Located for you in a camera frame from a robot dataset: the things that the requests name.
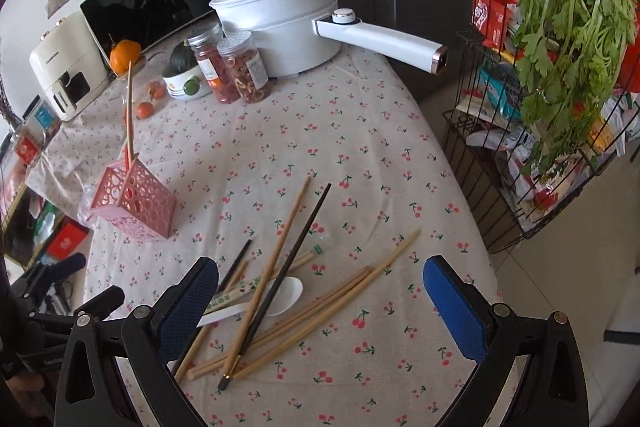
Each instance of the glass jar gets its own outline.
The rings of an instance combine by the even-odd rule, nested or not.
[[[216,24],[187,38],[187,44],[193,50],[200,69],[218,101],[232,103],[240,98],[240,94],[216,49],[216,45],[223,37],[222,26]]]
[[[251,32],[228,34],[218,43],[218,53],[248,103],[260,102],[269,96],[271,84]]]

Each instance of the pot handle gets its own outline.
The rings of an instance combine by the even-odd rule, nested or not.
[[[314,21],[314,31],[321,37],[354,44],[432,74],[440,73],[447,62],[446,46],[408,33],[364,23],[356,19],[352,10],[339,9],[332,17]]]

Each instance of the white bowl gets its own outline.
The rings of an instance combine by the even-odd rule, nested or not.
[[[206,96],[211,92],[209,83],[207,82],[206,78],[204,78],[204,73],[202,73],[200,66],[196,66],[194,68],[191,68],[189,71],[185,71],[184,73],[177,74],[175,76],[164,76],[167,71],[168,67],[162,70],[162,78],[166,83],[169,96],[177,100],[197,100],[198,98],[202,98],[203,96]],[[196,94],[186,94],[184,92],[184,84],[186,84],[187,81],[191,80],[193,77],[196,77],[198,79],[198,82],[200,83],[200,89]]]

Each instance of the table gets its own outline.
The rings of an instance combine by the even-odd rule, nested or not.
[[[82,126],[96,131],[63,126],[46,163],[30,174],[30,186],[60,208],[73,211],[72,198],[122,146],[118,89],[111,86],[80,115]],[[53,158],[71,146],[77,155]],[[383,57],[344,46],[328,63],[276,82],[273,94],[255,105],[220,105],[213,96],[172,101],[136,122],[136,151],[178,203],[172,234],[158,243],[139,243],[98,221],[85,298],[121,286],[126,305],[114,317],[153,304],[199,256],[215,259],[223,275],[248,237],[255,241],[246,275],[258,275],[307,175],[311,191],[285,251],[317,194],[329,182],[334,186],[303,247],[318,244],[323,252],[295,273],[305,290],[294,311],[422,229],[384,276],[297,348],[233,381],[222,395],[216,392],[220,374],[187,381],[183,390],[205,421],[212,427],[437,422],[474,363],[460,355],[426,295],[422,264],[442,254],[489,301],[499,294],[446,158]],[[196,362],[228,349],[235,331],[233,318],[213,328]],[[143,423],[154,425],[127,363],[122,372]],[[514,382],[508,381],[489,425],[500,423]]]

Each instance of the white appliance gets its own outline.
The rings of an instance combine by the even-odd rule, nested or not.
[[[42,90],[61,120],[71,120],[109,84],[82,12],[60,19],[29,55]]]
[[[347,42],[429,73],[444,68],[437,42],[362,22],[338,0],[212,0],[225,32],[249,30],[269,76],[300,73],[332,58]]]

